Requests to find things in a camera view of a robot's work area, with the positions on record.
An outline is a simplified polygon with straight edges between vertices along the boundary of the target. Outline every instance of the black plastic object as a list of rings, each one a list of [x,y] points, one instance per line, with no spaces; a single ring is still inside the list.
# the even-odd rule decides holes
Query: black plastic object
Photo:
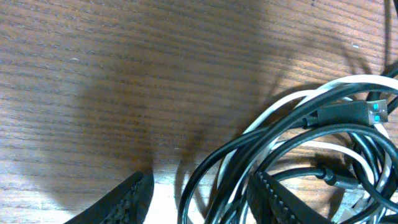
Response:
[[[317,110],[318,125],[362,124],[365,126],[388,122],[386,100],[349,101],[334,103]]]
[[[332,224],[266,172],[251,175],[248,204],[258,224]]]
[[[398,223],[398,214],[385,216],[380,220],[380,223],[382,224]]]
[[[323,169],[325,174],[316,177],[318,179],[324,180],[330,186],[353,190],[357,189],[360,185],[359,180],[355,179],[350,172],[345,174],[337,174],[325,166],[321,166],[320,169]]]
[[[154,176],[136,172],[66,224],[143,223],[154,193]]]

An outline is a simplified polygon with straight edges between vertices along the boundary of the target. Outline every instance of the cable connector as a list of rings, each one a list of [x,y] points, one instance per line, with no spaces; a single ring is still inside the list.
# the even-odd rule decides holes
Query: cable connector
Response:
[[[352,174],[337,174],[325,166],[320,166],[320,169],[324,170],[324,175],[317,176],[317,178],[324,180],[330,186],[342,189],[357,189],[360,184]]]
[[[349,101],[324,106],[317,110],[318,125],[362,124],[366,126],[388,122],[387,101]]]

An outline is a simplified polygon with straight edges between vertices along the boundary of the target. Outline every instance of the black usb plug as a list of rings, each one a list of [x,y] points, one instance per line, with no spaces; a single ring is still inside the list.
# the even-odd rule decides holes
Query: black usb plug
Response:
[[[350,172],[339,172],[336,173],[326,166],[319,165],[319,168],[324,171],[322,176],[317,176],[318,179],[324,180],[330,186],[339,187],[342,189],[357,189],[360,185],[357,180]]]
[[[349,101],[324,106],[317,111],[318,125],[352,123],[366,126],[388,122],[386,100]]]

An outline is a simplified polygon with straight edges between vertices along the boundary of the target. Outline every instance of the cable bundle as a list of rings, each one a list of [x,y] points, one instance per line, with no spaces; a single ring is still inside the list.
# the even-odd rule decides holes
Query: cable bundle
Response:
[[[398,169],[395,169],[398,167],[398,151],[381,123],[363,125],[336,120],[336,124],[314,125],[314,128],[288,141],[278,141],[278,138],[289,129],[308,128],[302,121],[311,118],[320,108],[338,100],[352,101],[349,97],[364,92],[369,92],[367,101],[379,100],[381,93],[398,95],[398,80],[393,79],[397,74],[398,69],[392,69],[382,76],[353,75],[339,78],[316,90],[299,91],[274,103],[242,136],[221,146],[197,167],[183,191],[178,208],[178,223],[187,223],[188,206],[200,179],[224,157],[226,158],[221,165],[218,178],[218,193],[211,202],[205,223],[245,223],[248,203],[244,183],[252,165],[259,155],[264,155],[255,171],[267,171],[278,159],[297,146],[331,149],[354,159],[354,183],[363,187],[364,195],[350,210],[352,216],[341,220],[341,223],[387,223],[391,220],[396,222],[397,217],[391,214],[398,213],[398,204],[391,202],[390,198],[398,187]],[[287,116],[268,126],[263,125],[275,110],[303,97],[304,99]],[[388,104],[387,112],[391,113],[397,107],[398,97]],[[348,133],[352,143],[349,146],[339,146],[313,140],[335,133]],[[322,177],[325,170],[317,167],[299,168],[281,172],[274,175],[274,178],[284,180],[305,175]]]

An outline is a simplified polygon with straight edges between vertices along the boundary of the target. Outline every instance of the wood grain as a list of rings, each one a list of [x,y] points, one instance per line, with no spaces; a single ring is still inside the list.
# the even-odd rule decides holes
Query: wood grain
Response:
[[[291,91],[380,74],[397,36],[387,0],[0,0],[0,223],[65,222],[136,170],[155,176],[146,223],[175,223],[209,153]],[[274,172],[331,158],[299,148]],[[284,183],[326,217],[340,202],[314,178]]]

